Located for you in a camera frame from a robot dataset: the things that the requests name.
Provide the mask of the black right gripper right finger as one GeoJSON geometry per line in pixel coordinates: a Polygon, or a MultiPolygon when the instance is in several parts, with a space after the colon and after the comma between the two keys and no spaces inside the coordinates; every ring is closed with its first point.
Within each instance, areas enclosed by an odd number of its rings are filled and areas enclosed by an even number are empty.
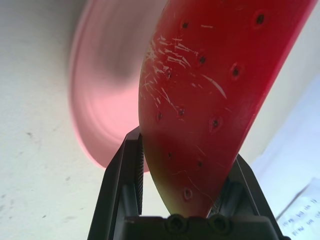
{"type": "Polygon", "coordinates": [[[240,155],[208,218],[215,237],[284,236],[255,174],[240,155]]]}

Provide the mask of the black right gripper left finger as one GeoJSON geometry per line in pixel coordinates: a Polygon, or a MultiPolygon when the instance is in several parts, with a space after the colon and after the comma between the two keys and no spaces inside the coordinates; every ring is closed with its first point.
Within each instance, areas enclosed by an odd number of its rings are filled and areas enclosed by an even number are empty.
{"type": "Polygon", "coordinates": [[[140,129],[124,138],[106,168],[94,214],[89,240],[128,240],[128,225],[142,213],[144,153],[140,129]]]}

